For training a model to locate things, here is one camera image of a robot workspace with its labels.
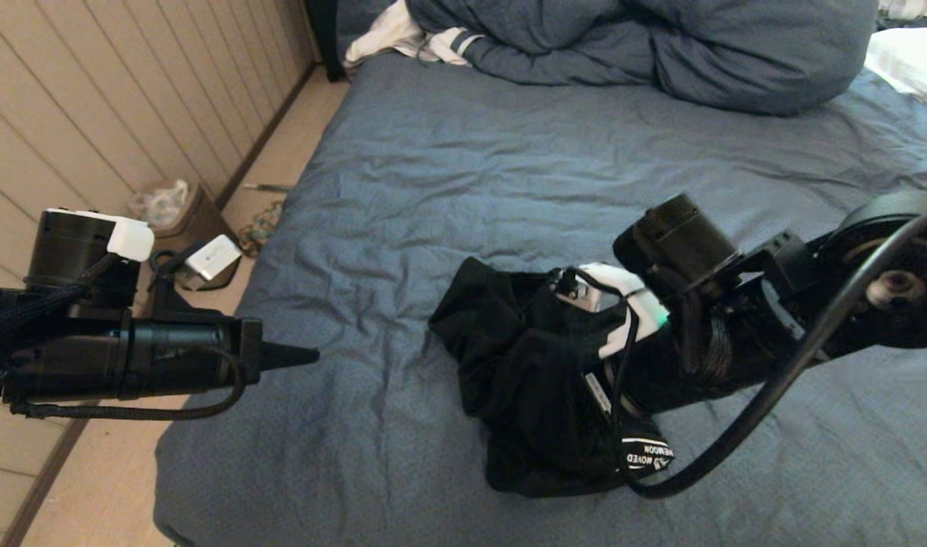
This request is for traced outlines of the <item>black moon print t-shirt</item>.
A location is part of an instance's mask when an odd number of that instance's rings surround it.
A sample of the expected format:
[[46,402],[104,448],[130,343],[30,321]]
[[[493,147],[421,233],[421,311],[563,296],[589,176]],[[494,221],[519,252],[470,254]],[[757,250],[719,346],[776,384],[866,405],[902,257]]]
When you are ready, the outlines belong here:
[[488,484],[530,498],[599,494],[675,458],[650,416],[612,407],[616,363],[637,342],[634,312],[624,349],[599,358],[596,329],[622,315],[558,300],[559,270],[468,258],[429,319],[457,361],[464,412],[488,429]]

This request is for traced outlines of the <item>patterned crumpled cloth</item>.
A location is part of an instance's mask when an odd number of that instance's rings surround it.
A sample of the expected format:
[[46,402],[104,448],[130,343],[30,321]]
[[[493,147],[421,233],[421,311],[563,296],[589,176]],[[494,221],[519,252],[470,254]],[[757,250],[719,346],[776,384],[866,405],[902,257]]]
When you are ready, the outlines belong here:
[[256,258],[278,229],[283,214],[284,201],[273,201],[269,207],[252,217],[238,232],[242,253],[248,258]]

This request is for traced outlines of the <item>brown trash bin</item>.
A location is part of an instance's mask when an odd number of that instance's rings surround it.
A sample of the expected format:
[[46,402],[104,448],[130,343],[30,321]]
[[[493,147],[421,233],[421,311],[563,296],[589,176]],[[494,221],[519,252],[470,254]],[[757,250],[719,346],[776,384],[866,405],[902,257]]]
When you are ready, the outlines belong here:
[[[144,184],[140,191],[151,183]],[[179,253],[196,243],[209,242],[220,235],[227,236],[231,242],[237,242],[237,236],[225,221],[209,191],[200,183],[187,183],[191,191],[181,218],[169,227],[151,227],[157,239],[152,248],[154,254],[161,251]]]

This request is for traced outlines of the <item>crumpled plastic bin bag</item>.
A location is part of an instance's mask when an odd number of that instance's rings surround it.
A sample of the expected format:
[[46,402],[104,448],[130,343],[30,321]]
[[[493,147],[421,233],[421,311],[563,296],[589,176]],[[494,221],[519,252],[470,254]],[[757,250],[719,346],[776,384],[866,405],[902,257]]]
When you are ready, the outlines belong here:
[[181,218],[190,191],[190,185],[182,179],[154,182],[134,194],[127,208],[134,218],[150,227],[169,227]]

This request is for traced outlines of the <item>dark bedside furniture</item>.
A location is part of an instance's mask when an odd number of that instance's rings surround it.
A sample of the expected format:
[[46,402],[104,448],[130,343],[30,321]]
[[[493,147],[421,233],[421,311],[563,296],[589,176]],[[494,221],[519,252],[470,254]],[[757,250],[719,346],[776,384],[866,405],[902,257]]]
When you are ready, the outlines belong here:
[[321,64],[327,70],[328,82],[348,82],[350,79],[338,52],[337,15],[339,0],[303,0],[308,24],[311,25]]

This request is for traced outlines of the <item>blue crumpled duvet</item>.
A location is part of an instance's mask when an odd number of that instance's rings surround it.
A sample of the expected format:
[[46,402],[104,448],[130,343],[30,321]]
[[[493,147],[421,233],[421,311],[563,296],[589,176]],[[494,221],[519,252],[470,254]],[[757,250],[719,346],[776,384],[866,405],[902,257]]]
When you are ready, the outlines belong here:
[[[396,0],[339,0],[338,52]],[[530,86],[648,86],[759,115],[828,103],[862,72],[878,0],[406,0],[429,33],[485,37],[478,72]]]

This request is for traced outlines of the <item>white striped garment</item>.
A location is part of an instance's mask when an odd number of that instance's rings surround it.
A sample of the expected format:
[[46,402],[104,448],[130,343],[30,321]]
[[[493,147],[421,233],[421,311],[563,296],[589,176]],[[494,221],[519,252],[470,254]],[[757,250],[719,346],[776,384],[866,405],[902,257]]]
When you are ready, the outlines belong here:
[[422,62],[468,66],[470,62],[464,58],[464,53],[484,37],[464,27],[426,32],[415,22],[406,0],[396,0],[373,21],[369,31],[346,48],[342,66],[352,70],[366,59],[390,51]]

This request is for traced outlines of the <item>white pillow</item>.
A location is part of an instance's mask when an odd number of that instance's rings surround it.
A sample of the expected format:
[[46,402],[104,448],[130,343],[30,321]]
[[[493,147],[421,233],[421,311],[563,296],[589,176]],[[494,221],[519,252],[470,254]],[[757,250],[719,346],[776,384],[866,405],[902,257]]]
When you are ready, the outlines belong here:
[[870,39],[864,67],[927,106],[927,27],[894,28]]

